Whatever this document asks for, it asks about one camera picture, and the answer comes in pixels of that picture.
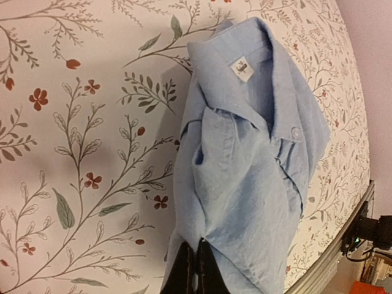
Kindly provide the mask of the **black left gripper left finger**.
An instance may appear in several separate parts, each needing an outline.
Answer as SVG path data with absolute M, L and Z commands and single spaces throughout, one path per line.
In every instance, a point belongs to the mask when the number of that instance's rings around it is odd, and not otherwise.
M 183 242 L 160 294 L 193 294 L 194 274 L 194 251 L 187 242 Z

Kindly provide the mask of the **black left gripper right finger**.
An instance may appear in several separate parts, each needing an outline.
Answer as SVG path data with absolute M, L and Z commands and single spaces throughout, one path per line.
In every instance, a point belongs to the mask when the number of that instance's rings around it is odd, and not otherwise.
M 196 259 L 198 294 L 230 294 L 209 242 L 201 239 Z

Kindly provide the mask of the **light blue long sleeve shirt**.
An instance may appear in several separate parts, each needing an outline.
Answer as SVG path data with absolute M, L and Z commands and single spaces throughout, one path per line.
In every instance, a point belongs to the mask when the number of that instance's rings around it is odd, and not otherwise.
M 282 293 L 289 247 L 330 129 L 307 81 L 259 18 L 188 46 L 193 67 L 173 173 L 178 249 L 209 242 L 230 293 Z

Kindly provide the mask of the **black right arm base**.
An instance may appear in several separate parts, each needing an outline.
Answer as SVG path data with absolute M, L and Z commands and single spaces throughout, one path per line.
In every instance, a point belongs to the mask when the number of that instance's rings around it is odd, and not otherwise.
M 372 247 L 364 254 L 366 257 L 354 259 L 349 252 L 370 241 Z M 391 249 L 391 216 L 380 216 L 377 219 L 360 216 L 353 222 L 342 237 L 341 252 L 351 262 L 365 262 L 374 255 L 375 249 L 388 251 Z

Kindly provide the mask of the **orange object under table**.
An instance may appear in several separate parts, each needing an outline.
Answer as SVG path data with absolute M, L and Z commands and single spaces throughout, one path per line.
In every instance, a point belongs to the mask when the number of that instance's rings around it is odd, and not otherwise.
M 350 294 L 388 294 L 383 287 L 355 281 L 350 289 Z

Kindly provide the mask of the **floral patterned table cloth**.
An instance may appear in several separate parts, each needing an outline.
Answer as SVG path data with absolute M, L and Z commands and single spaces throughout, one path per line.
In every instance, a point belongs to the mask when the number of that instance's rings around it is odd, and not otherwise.
M 265 20 L 331 138 L 285 288 L 335 242 L 370 180 L 360 76 L 336 1 L 2 1 L 1 292 L 158 293 L 189 42 Z

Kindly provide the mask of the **aluminium front rail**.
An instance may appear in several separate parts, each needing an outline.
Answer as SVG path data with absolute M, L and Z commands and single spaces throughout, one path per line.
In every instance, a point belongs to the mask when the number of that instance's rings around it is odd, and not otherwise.
M 316 294 L 322 293 L 337 272 L 340 259 L 345 256 L 345 242 L 354 230 L 360 218 L 368 217 L 368 204 L 374 198 L 374 181 L 370 180 L 366 192 L 359 204 L 337 234 L 331 244 L 325 249 L 318 260 L 297 280 L 285 293 Z

